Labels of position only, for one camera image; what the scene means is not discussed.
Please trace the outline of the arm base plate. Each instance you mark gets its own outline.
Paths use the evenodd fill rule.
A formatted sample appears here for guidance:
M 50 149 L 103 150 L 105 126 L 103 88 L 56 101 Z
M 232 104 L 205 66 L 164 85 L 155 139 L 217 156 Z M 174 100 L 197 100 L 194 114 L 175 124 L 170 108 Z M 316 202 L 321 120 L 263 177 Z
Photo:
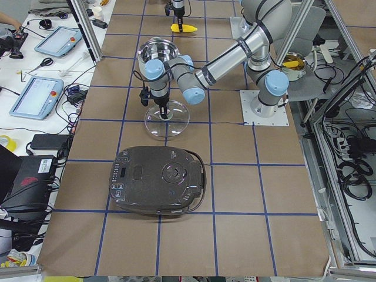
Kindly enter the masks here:
M 242 16 L 230 17 L 231 36 L 233 39 L 237 39 L 247 33 L 253 24 L 248 23 Z
M 283 98 L 280 98 L 277 105 L 266 106 L 259 101 L 258 90 L 241 90 L 240 101 L 245 125 L 289 126 Z

